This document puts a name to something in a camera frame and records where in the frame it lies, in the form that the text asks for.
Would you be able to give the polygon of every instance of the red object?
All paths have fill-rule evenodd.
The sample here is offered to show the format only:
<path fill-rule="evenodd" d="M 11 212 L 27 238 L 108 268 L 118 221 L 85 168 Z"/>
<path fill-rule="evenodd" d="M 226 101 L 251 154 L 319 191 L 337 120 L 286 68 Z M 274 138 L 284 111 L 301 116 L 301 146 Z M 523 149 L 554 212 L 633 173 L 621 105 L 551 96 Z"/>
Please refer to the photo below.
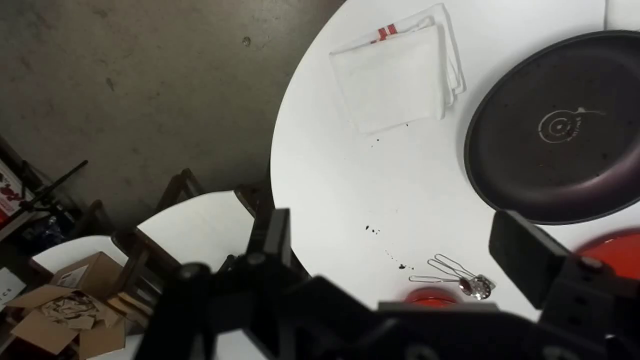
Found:
<path fill-rule="evenodd" d="M 5 184 L 5 185 L 0 187 L 0 195 L 5 195 L 5 197 L 11 199 L 11 202 L 22 199 L 22 195 L 20 195 L 18 191 L 15 191 L 11 184 Z"/>
<path fill-rule="evenodd" d="M 406 296 L 406 301 L 428 307 L 447 307 L 458 304 L 458 296 L 447 287 L 419 287 Z"/>
<path fill-rule="evenodd" d="M 614 268 L 621 278 L 640 280 L 640 232 L 623 232 L 579 250 L 581 256 L 598 257 Z"/>
<path fill-rule="evenodd" d="M 378 35 L 381 35 L 381 41 L 385 41 L 386 40 L 386 28 L 378 28 Z"/>

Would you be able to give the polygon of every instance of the red marking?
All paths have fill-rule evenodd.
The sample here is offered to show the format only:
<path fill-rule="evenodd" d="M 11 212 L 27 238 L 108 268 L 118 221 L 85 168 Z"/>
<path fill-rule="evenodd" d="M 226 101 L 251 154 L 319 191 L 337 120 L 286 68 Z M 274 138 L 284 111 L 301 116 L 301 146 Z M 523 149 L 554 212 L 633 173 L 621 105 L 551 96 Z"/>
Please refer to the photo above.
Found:
<path fill-rule="evenodd" d="M 11 199 L 11 202 L 17 202 L 17 199 L 20 199 L 20 194 L 17 194 L 15 189 L 13 189 L 13 185 L 5 185 L 5 187 L 0 187 L 0 194 L 6 197 L 6 199 Z"/>
<path fill-rule="evenodd" d="M 426 307 L 447 307 L 458 304 L 458 296 L 447 287 L 419 287 L 406 296 L 409 304 L 420 304 Z"/>
<path fill-rule="evenodd" d="M 378 28 L 378 35 L 381 35 L 381 41 L 385 41 L 386 40 L 386 28 Z"/>

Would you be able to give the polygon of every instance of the white round table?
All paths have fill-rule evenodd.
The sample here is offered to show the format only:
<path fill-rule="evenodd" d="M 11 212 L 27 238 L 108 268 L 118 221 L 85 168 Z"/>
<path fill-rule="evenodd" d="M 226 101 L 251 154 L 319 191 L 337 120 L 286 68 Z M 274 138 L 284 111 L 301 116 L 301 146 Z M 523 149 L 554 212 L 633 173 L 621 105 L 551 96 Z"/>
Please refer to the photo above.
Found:
<path fill-rule="evenodd" d="M 80 261 L 82 257 L 88 257 L 92 254 L 107 254 L 121 266 L 127 264 L 128 256 L 114 243 L 110 236 L 82 236 L 74 238 L 63 243 L 57 243 L 55 247 L 49 247 L 33 257 L 41 268 L 49 270 L 51 274 L 60 272 L 63 268 Z"/>
<path fill-rule="evenodd" d="M 255 215 L 237 191 L 211 191 L 175 203 L 139 224 L 139 232 L 154 240 L 180 264 L 202 261 L 217 272 L 226 256 L 246 250 Z"/>
<path fill-rule="evenodd" d="M 447 118 L 367 136 L 357 130 L 331 52 L 438 0 L 349 0 L 303 58 L 280 105 L 273 141 L 273 187 L 293 210 L 293 247 L 313 274 L 376 306 L 404 299 L 412 274 L 447 254 L 496 281 L 502 310 L 536 310 L 489 254 L 493 207 L 467 179 L 463 140 L 491 86 L 536 50 L 605 26 L 605 0 L 447 0 L 467 92 Z M 640 207 L 579 226 L 545 226 L 575 250 L 640 224 Z"/>

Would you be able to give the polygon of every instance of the black round lid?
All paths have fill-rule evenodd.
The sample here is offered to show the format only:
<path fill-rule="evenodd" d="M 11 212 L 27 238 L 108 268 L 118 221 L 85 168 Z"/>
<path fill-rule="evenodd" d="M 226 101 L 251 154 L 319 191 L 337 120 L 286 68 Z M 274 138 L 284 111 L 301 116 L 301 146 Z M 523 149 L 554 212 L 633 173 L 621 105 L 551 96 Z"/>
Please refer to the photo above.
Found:
<path fill-rule="evenodd" d="M 511 70 L 467 134 L 467 171 L 494 207 L 591 220 L 640 195 L 640 33 L 554 43 Z"/>

